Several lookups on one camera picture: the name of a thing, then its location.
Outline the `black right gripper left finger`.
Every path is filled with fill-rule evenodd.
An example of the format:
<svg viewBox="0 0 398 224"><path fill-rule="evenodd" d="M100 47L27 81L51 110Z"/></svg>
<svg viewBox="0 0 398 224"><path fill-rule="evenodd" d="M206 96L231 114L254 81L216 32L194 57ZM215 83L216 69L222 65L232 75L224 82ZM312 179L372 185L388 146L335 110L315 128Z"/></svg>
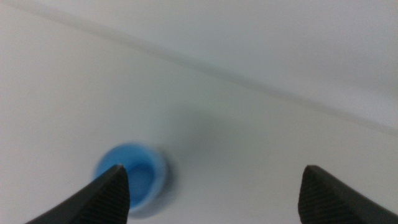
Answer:
<svg viewBox="0 0 398 224"><path fill-rule="evenodd" d="M130 193L127 172L114 165L94 181L30 224L127 223Z"/></svg>

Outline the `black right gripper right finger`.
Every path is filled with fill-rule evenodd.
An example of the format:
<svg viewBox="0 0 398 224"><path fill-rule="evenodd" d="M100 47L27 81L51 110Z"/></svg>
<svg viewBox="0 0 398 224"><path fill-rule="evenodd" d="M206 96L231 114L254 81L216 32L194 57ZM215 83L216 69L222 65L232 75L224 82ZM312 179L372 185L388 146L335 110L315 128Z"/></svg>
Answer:
<svg viewBox="0 0 398 224"><path fill-rule="evenodd" d="M397 215L319 166L308 165L298 199L302 223L397 224Z"/></svg>

